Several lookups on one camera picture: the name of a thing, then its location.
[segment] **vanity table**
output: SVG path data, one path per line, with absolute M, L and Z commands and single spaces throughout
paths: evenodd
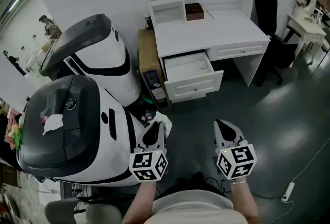
M 233 59 L 250 85 L 270 39 L 250 20 L 253 0 L 146 0 L 158 57 L 172 103 L 220 89 L 223 70 L 213 61 Z M 204 19 L 187 21 L 185 4 L 199 3 Z
M 294 52 L 296 57 L 303 48 L 304 44 L 309 45 L 312 43 L 318 45 L 318 48 L 315 48 L 315 52 L 313 53 L 312 60 L 310 62 L 310 64 L 312 64 L 316 52 L 322 46 L 326 33 L 318 24 L 305 20 L 304 16 L 300 16 L 298 18 L 293 17 L 290 14 L 288 16 L 290 17 L 288 26 L 292 27 L 301 36 L 298 42 L 298 47 Z
M 285 42 L 289 41 L 294 32 L 300 36 L 298 46 L 294 52 L 296 57 L 302 50 L 304 44 L 317 44 L 318 48 L 315 48 L 311 62 L 309 64 L 313 64 L 314 56 L 321 48 L 324 38 L 326 36 L 326 33 L 315 21 L 311 22 L 305 19 L 310 19 L 310 15 L 314 12 L 315 4 L 316 0 L 306 0 L 305 8 L 295 7 L 294 15 L 288 15 L 288 28 L 290 29 L 290 32 L 284 39 Z

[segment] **wrist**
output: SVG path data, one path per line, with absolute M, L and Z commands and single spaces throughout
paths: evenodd
M 148 182 L 141 182 L 140 187 L 148 187 L 148 188 L 156 188 L 157 181 L 148 181 Z
M 231 179 L 230 183 L 246 183 L 248 180 L 246 179 L 246 177 L 239 177 L 239 178 L 235 178 L 235 179 Z

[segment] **cable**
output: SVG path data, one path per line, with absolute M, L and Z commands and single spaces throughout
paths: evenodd
M 258 195 L 258 194 L 256 194 L 256 193 L 253 193 L 253 192 L 251 192 L 251 194 L 254 195 L 254 196 L 256 196 L 256 197 L 262 198 L 262 199 L 278 199 L 278 198 L 282 198 L 282 196 L 280 196 L 280 197 L 263 197 L 263 196 Z
M 29 183 L 29 186 L 31 187 L 31 189 L 33 189 L 34 191 L 36 191 L 38 193 L 52 194 L 52 191 L 48 188 L 48 186 L 45 183 L 43 183 L 43 184 L 46 186 L 46 188 L 49 190 L 49 192 L 36 190 L 31 184 L 31 178 L 34 177 L 34 176 L 33 175 L 28 175 L 27 177 L 28 177 L 28 183 Z
M 219 182 L 217 181 L 217 179 L 215 179 L 214 177 L 208 177 L 204 180 L 204 183 L 206 183 L 207 180 L 209 179 L 213 179 L 216 181 L 217 185 L 218 185 L 218 188 L 219 190 L 222 192 L 222 193 L 225 193 L 225 188 L 223 187 L 223 182 L 226 181 L 227 179 L 220 179 L 221 180 L 221 186 L 219 184 Z
M 316 158 L 316 156 L 319 154 L 320 151 L 322 151 L 323 147 L 330 141 L 330 138 L 325 142 L 325 144 L 323 144 L 323 146 L 321 147 L 321 149 L 316 153 L 316 155 L 314 155 L 313 159 L 310 160 L 310 162 L 306 165 L 306 167 L 299 173 L 297 174 L 293 179 L 292 179 L 292 182 L 294 182 L 294 180 L 300 176 L 302 174 L 303 171 L 306 170 L 306 168 L 311 164 L 311 162 Z
M 314 157 L 309 161 L 309 163 L 305 166 L 305 168 L 304 169 L 302 169 L 301 171 L 300 171 L 300 173 L 299 174 L 297 174 L 293 179 L 292 179 L 292 183 L 294 183 L 294 180 L 298 177 L 298 176 L 300 176 L 306 169 L 307 169 L 307 167 L 311 164 L 311 162 L 312 161 L 314 161 L 314 159 L 316 158 L 316 156 L 322 151 L 322 149 L 323 149 L 323 147 L 328 143 L 330 141 L 330 138 L 322 145 L 322 147 L 319 149 L 319 151 L 314 155 Z M 279 218 L 281 218 L 282 216 L 284 216 L 284 215 L 286 215 L 286 214 L 288 214 L 292 209 L 293 209 L 293 207 L 294 207 L 294 202 L 293 201 L 289 201 L 289 202 L 286 202 L 286 201 L 283 201 L 283 198 L 281 198 L 280 199 L 283 203 L 293 203 L 293 205 L 292 205 L 292 208 L 288 211 L 288 212 L 286 212 L 286 213 L 284 213 L 283 215 L 281 215 L 281 216 L 279 216 L 279 217 L 277 217 L 276 219 L 274 219 L 270 224 L 273 224 L 277 219 L 279 219 Z
M 290 208 L 290 210 L 289 211 L 287 211 L 286 213 L 284 213 L 284 214 L 282 214 L 281 216 L 279 216 L 279 217 L 277 217 L 276 219 L 274 219 L 270 224 L 273 224 L 275 221 L 277 221 L 279 218 L 281 218 L 281 217 L 283 217 L 284 215 L 286 215 L 286 214 L 288 214 L 288 213 L 290 213 L 290 211 L 293 209 L 293 207 L 294 207 L 294 202 L 293 201 L 283 201 L 282 199 L 281 199 L 281 201 L 283 202 L 283 203 L 292 203 L 292 207 Z

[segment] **power cord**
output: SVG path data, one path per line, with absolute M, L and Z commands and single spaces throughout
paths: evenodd
M 281 198 L 280 200 L 281 200 L 283 203 L 287 203 L 287 204 L 292 203 L 292 207 L 290 208 L 289 211 L 287 211 L 286 213 L 284 213 L 284 214 L 282 214 L 281 216 L 279 216 L 279 217 L 277 217 L 276 219 L 274 219 L 270 224 L 273 224 L 273 223 L 274 223 L 275 221 L 277 221 L 279 218 L 281 218 L 281 217 L 283 217 L 284 215 L 290 213 L 290 211 L 291 211 L 291 210 L 293 209 L 293 207 L 294 207 L 294 202 L 293 202 L 293 201 L 289 201 L 289 202 L 287 202 L 287 201 L 284 201 L 283 198 Z
M 283 203 L 292 203 L 292 207 L 290 208 L 289 211 L 287 211 L 286 213 L 284 213 L 284 214 L 282 214 L 281 216 L 279 216 L 279 217 L 277 217 L 276 219 L 274 219 L 274 220 L 271 222 L 271 224 L 273 224 L 276 220 L 278 220 L 279 218 L 281 218 L 281 217 L 283 217 L 284 215 L 286 215 L 286 214 L 288 214 L 289 212 L 291 212 L 291 210 L 292 210 L 293 207 L 294 207 L 294 202 L 293 202 L 293 201 L 285 201 L 284 199 L 289 199 L 289 197 L 290 197 L 290 195 L 291 195 L 291 192 L 292 192 L 292 190 L 293 190 L 293 187 L 294 187 L 294 180 L 295 180 L 298 176 L 300 176 L 300 175 L 303 173 L 303 171 L 305 171 L 305 170 L 307 169 L 307 167 L 312 163 L 312 161 L 314 161 L 314 159 L 316 158 L 316 156 L 322 151 L 322 149 L 324 148 L 324 146 L 325 146 L 329 141 L 330 141 L 330 138 L 329 138 L 329 139 L 328 139 L 328 140 L 322 145 L 322 147 L 320 148 L 320 150 L 314 155 L 314 157 L 309 161 L 309 163 L 305 166 L 305 168 L 302 169 L 302 170 L 300 171 L 300 173 L 297 174 L 297 175 L 292 179 L 292 181 L 289 183 L 289 186 L 288 186 L 288 188 L 287 188 L 285 194 L 281 197 L 280 200 L 281 200 Z
M 36 191 L 36 192 L 38 192 L 38 193 L 53 194 L 52 191 L 51 191 L 51 190 L 48 188 L 48 186 L 46 185 L 46 183 L 43 183 L 43 184 L 46 186 L 46 188 L 48 189 L 49 192 L 47 192 L 47 191 L 41 191 L 41 190 L 35 189 L 35 188 L 32 186 L 32 184 L 31 184 L 31 179 L 32 179 L 32 177 L 35 178 L 33 175 L 30 175 L 30 174 L 27 176 L 27 181 L 28 181 L 29 186 L 30 186 L 31 189 L 33 189 L 34 191 Z
M 227 181 L 227 179 L 221 179 L 221 185 L 219 184 L 219 182 L 217 181 L 217 179 L 215 179 L 214 177 L 208 177 L 208 178 L 206 178 L 205 181 L 204 181 L 204 183 L 206 183 L 206 181 L 208 179 L 213 179 L 217 183 L 217 185 L 219 187 L 219 190 L 222 193 L 224 193 L 224 194 L 231 193 L 231 191 L 225 191 L 225 188 L 223 187 L 223 182 Z M 258 195 L 256 193 L 253 193 L 253 192 L 251 192 L 251 194 L 254 195 L 254 196 L 256 196 L 256 197 L 262 198 L 262 199 L 278 199 L 278 198 L 281 198 L 282 197 L 282 196 L 279 196 L 279 197 L 263 197 L 263 196 Z

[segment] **open drawer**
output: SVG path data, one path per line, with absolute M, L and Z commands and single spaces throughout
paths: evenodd
M 170 100 L 198 97 L 220 89 L 223 71 L 214 71 L 206 54 L 164 59 Z

